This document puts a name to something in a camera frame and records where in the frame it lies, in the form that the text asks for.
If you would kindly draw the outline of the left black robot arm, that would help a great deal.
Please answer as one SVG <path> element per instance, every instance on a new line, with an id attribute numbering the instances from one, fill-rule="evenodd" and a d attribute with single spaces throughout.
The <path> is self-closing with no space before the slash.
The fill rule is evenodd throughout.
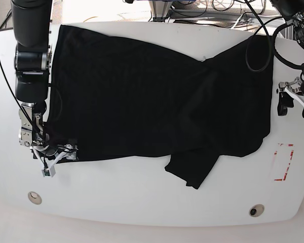
<path id="1" fill-rule="evenodd" d="M 297 77 L 293 82 L 282 82 L 282 86 L 280 86 L 277 90 L 279 93 L 277 112 L 279 116 L 285 116 L 288 108 L 294 107 L 294 99 L 286 91 L 284 91 L 284 89 L 291 88 L 292 85 L 297 84 L 298 88 L 296 88 L 294 94 L 304 97 L 304 63 L 298 65 L 283 58 L 276 50 L 275 42 L 277 34 L 281 30 L 292 26 L 294 40 L 304 50 L 304 1 L 271 1 L 271 3 L 285 20 L 285 23 L 277 27 L 272 35 L 273 53 L 275 57 L 284 65 L 301 71 L 300 76 Z"/>

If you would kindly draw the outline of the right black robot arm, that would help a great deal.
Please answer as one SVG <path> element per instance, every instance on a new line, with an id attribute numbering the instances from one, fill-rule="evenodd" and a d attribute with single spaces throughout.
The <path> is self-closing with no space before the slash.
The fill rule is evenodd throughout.
<path id="1" fill-rule="evenodd" d="M 17 41 L 14 67 L 15 97 L 21 102 L 20 144 L 30 147 L 36 158 L 76 160 L 73 144 L 54 144 L 46 132 L 43 115 L 49 91 L 52 52 L 49 45 L 52 1 L 11 1 Z"/>

